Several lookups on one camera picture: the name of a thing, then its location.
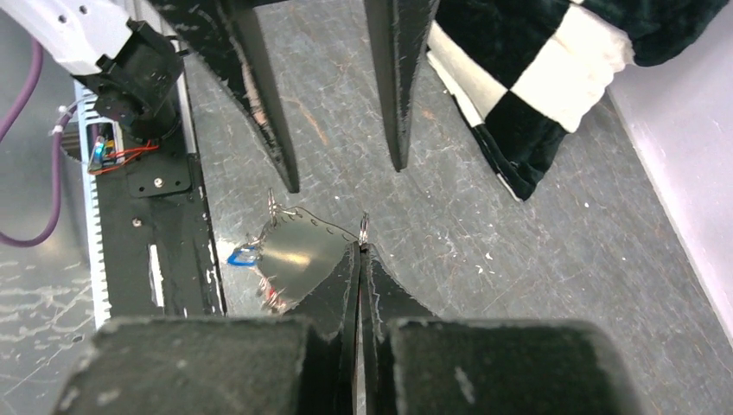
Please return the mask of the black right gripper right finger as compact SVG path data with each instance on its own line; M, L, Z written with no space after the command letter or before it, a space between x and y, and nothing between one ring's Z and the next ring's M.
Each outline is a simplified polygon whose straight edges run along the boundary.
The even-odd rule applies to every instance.
M388 323L397 318L434 315L395 279L375 245L361 246L360 319L368 414L397 412Z

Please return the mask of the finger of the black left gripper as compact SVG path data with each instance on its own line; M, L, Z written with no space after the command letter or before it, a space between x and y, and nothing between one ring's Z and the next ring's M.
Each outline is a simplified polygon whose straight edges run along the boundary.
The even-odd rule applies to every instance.
M408 165L412 100L438 0L366 0L366 24L392 166Z
M251 123L288 192L300 191L294 146L256 8L266 1L153 1L152 7Z

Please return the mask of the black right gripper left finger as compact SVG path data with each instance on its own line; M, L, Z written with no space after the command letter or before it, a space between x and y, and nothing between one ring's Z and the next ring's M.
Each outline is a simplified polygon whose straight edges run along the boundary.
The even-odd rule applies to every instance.
M360 246L341 260L287 316L307 320L298 414L354 414L359 320Z

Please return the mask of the silver metal keyring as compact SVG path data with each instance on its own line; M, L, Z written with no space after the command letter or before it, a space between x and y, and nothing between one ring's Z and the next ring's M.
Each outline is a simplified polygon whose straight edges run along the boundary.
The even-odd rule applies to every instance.
M368 229L369 229L369 213L364 212L360 221L360 230L358 235L358 242L361 246L368 242Z

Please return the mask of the blue capped key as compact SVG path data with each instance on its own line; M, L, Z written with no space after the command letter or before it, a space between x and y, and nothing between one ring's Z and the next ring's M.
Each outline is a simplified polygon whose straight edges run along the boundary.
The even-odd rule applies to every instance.
M253 267L258 264L259 252L254 246L240 246L235 248L227 257L226 262L236 267Z

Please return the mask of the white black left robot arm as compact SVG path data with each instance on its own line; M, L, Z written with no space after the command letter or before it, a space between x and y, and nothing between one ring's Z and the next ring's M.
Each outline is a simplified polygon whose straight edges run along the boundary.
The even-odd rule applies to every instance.
M111 1L1 4L98 96L100 114L141 141L164 140L181 123L171 93L183 71L173 43L183 42L239 104L284 186L298 193L296 155L256 13L259 2L155 1L151 6L171 35ZM393 167L402 170L411 147L414 86L438 4L367 1L364 7L386 142Z

